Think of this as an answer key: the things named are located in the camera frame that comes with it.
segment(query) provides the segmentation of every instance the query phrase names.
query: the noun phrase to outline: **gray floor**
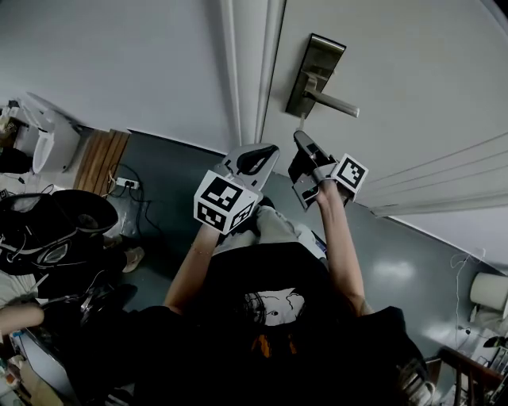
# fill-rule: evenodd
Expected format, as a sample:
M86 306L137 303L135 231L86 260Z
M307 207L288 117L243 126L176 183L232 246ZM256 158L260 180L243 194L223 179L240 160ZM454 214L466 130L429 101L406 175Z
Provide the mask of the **gray floor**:
M164 231L165 239L145 218L140 220L146 259L140 269L125 276L139 291L130 304L141 309L162 303L171 280L192 244L199 223L193 219L193 195L206 170L221 157L159 138L133 135L121 163L134 169L144 183L145 200L153 200L148 217ZM120 176L132 178L122 167ZM288 178L273 174L264 192L275 207L291 219L323 236L316 207L304 213ZM136 236L138 205L128 196L110 198L120 214L116 232ZM392 220L376 218L366 208L350 203L348 222L360 260L368 302L374 309L401 308L408 333L424 356L442 345L455 346L456 269L450 258L460 251ZM460 274L459 320L466 325L472 305L468 299L472 279L479 271L492 271L469 262ZM382 331L373 331L375 336ZM466 335L459 334L463 343ZM462 349L472 351L475 340Z

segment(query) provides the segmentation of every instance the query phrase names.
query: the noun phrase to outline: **sneaker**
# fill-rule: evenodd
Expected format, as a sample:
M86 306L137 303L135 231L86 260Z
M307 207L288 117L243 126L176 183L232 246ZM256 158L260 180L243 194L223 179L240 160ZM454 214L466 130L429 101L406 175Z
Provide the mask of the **sneaker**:
M123 269L124 274L128 274L137 268L140 264L141 260L144 258L144 249L141 247L136 247L131 250L127 250L125 252L125 256L127 256L127 265Z

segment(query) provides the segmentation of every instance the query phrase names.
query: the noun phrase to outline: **black t-shirt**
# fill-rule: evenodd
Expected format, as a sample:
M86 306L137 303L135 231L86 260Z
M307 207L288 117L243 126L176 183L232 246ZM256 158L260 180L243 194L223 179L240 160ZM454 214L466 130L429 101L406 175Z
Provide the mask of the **black t-shirt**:
M282 323L267 314L278 301L286 301L274 307L284 313L276 315ZM395 382L408 362L421 361L400 309L352 316L331 290L325 266L300 243L215 255L189 316L155 307L141 312L138 323L149 334L151 359L137 378L139 404L162 404L175 391L187 400L311 396L366 404L380 399L376 391Z

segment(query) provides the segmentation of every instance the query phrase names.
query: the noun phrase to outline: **white bin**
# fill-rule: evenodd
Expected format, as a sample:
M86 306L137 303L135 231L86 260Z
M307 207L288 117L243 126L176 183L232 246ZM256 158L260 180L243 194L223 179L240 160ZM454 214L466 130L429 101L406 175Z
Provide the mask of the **white bin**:
M502 312L502 318L508 315L508 277L477 274L471 287L471 301L479 305L495 308Z

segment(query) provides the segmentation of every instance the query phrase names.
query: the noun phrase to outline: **forearm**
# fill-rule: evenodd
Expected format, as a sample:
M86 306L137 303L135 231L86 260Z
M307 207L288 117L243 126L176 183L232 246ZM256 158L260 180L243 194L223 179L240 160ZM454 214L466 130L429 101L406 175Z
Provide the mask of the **forearm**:
M164 305L177 313L196 297L206 278L208 265L214 253L220 233L202 225L175 279L167 291Z
M364 282L340 194L336 190L329 191L318 204L325 228L332 283L360 312L365 297Z

